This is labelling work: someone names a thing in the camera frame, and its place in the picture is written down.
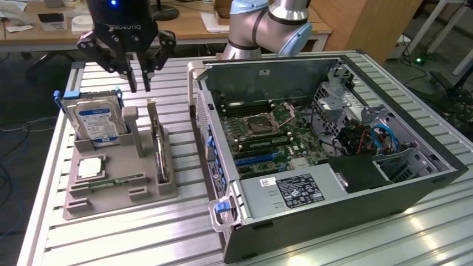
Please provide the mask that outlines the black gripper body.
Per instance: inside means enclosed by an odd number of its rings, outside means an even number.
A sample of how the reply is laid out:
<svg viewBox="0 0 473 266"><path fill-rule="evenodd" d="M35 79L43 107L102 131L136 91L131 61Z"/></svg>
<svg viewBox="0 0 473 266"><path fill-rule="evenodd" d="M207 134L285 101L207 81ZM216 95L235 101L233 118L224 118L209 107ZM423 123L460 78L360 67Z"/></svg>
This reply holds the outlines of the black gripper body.
<svg viewBox="0 0 473 266"><path fill-rule="evenodd" d="M116 52L144 52L159 33L147 0L88 1L96 37Z"/></svg>

